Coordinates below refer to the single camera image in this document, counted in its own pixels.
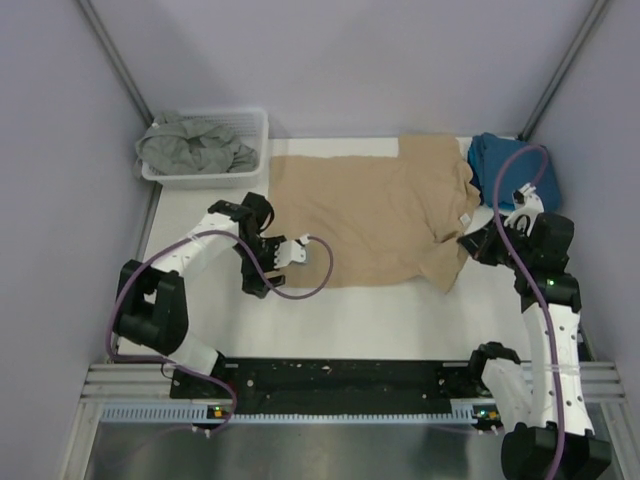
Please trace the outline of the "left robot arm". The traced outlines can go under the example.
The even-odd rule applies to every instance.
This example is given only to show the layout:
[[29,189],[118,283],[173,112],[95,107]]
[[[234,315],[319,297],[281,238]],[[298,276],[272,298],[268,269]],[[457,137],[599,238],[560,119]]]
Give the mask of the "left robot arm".
[[263,274],[278,271],[276,253],[284,236],[264,237],[275,211],[262,195],[249,192],[240,204],[219,200],[178,241],[178,247],[145,267],[131,260],[123,266],[122,300],[112,331],[151,349],[156,355],[194,371],[192,384],[205,396],[226,387],[227,374],[216,366],[219,352],[202,342],[189,326],[186,287],[226,250],[241,258],[242,291],[263,299],[269,287]]

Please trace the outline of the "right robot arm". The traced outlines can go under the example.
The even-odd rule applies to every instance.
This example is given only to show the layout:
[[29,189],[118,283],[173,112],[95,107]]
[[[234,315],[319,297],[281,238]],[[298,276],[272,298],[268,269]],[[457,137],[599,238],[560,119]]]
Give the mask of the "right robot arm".
[[505,436],[501,468],[508,479],[597,479],[610,466],[612,447],[595,436],[582,391],[578,354],[581,295],[567,272],[574,237],[571,220],[554,213],[497,215],[459,239],[477,262],[515,275],[530,354],[530,381],[514,350],[479,346],[466,380],[492,395]]

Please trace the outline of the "beige t shirt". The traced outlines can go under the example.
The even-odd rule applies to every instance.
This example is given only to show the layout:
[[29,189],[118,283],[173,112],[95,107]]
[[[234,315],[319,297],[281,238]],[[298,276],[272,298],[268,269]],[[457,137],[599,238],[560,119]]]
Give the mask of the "beige t shirt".
[[451,135],[404,135],[387,156],[280,155],[270,162],[271,235],[321,239],[293,288],[374,287],[424,278],[442,292],[468,256],[457,243],[480,204]]

